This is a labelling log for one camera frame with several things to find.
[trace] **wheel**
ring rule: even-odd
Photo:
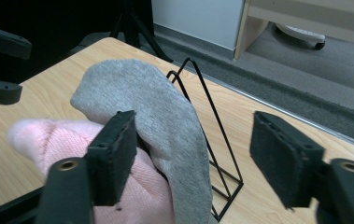
[[[325,42],[317,43],[316,46],[314,47],[314,49],[320,50],[320,49],[323,49],[324,47],[325,47]]]

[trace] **black tripod leg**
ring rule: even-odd
[[[145,37],[145,39],[148,41],[150,46],[153,48],[154,52],[156,55],[165,60],[168,61],[169,63],[173,62],[174,60],[170,59],[167,55],[165,55],[164,51],[160,48],[160,46],[157,44],[156,40],[153,38],[153,36],[150,34],[149,30],[145,27],[144,23],[140,19],[136,17],[132,13],[131,18],[134,20],[134,23],[136,27],[138,27],[139,31],[142,33],[142,35]]]
[[[123,0],[122,3],[123,3],[122,10],[124,14],[123,32],[124,32],[125,41],[127,44],[139,49],[141,47],[139,43],[139,35],[135,28],[134,18],[131,16],[130,13],[130,11],[133,8],[133,3],[131,0]]]
[[[123,23],[123,15],[120,14],[120,16],[118,17],[118,20],[116,21],[115,25],[113,26],[112,32],[110,33],[110,37],[118,38],[122,23]]]

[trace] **wood grain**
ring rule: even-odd
[[[118,40],[107,38],[24,82],[19,103],[0,105],[0,204],[43,184],[43,178],[34,165],[8,145],[8,128],[19,119],[85,119],[69,104],[69,100],[86,69],[107,59],[132,58],[151,63],[164,74],[177,70],[177,67],[170,63]],[[220,138],[218,125],[213,121],[214,117],[198,77],[187,71],[181,76],[220,165],[235,174],[229,152]],[[354,160],[354,146],[214,82],[207,80],[206,84],[229,136],[245,182],[221,223],[314,223],[316,204],[313,203],[311,209],[296,209],[294,213],[284,210],[250,158],[248,149],[254,111],[273,113],[291,123],[327,148],[327,161],[331,158]],[[216,175],[212,173],[211,176],[213,184],[218,185],[219,179]],[[216,206],[221,205],[218,197],[214,198]]]

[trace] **wall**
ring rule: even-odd
[[[152,0],[153,21],[234,50],[244,0]]]

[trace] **wooden furniture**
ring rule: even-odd
[[[250,18],[273,21],[354,42],[354,1],[350,0],[246,0],[234,58],[248,47]]]
[[[106,59],[136,58],[159,67],[163,73],[177,67],[135,49],[113,38],[103,39],[89,48],[52,66],[36,77],[22,83],[21,100],[15,105],[0,105],[0,204],[40,187],[43,177],[34,165],[17,154],[7,143],[7,129],[19,119],[85,119],[70,104],[78,83],[87,68]],[[233,172],[225,146],[221,145],[219,131],[215,128],[209,104],[195,74],[182,72],[182,80],[215,150],[220,165]],[[314,207],[284,210],[281,202],[264,180],[249,156],[249,140],[255,110],[280,116],[327,148],[326,160],[348,158],[354,160],[354,145],[329,133],[320,131],[301,120],[293,118],[269,105],[229,90],[215,82],[206,81],[219,111],[225,131],[234,149],[245,185],[237,195],[221,223],[314,223]]]

